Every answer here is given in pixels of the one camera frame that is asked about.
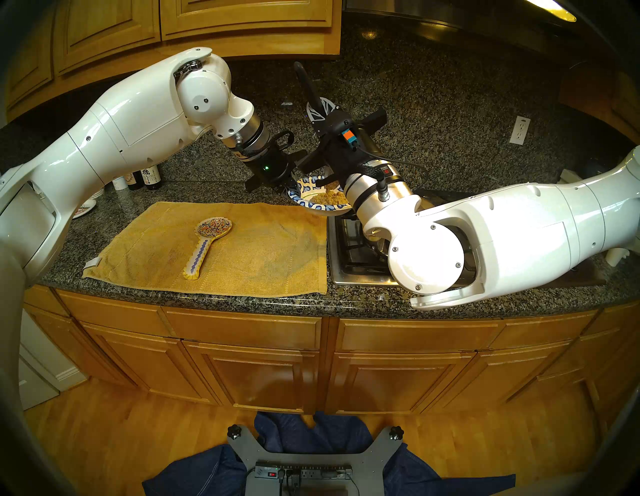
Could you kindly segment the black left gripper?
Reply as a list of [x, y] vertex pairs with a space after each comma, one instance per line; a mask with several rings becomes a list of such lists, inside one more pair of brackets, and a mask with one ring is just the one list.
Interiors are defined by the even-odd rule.
[[284, 197], [293, 197], [292, 188], [300, 188], [293, 177], [296, 162], [307, 155], [306, 150], [285, 153], [282, 150], [268, 150], [261, 155], [242, 157], [241, 162], [253, 173], [244, 183], [245, 190], [252, 192], [261, 186], [283, 190]]

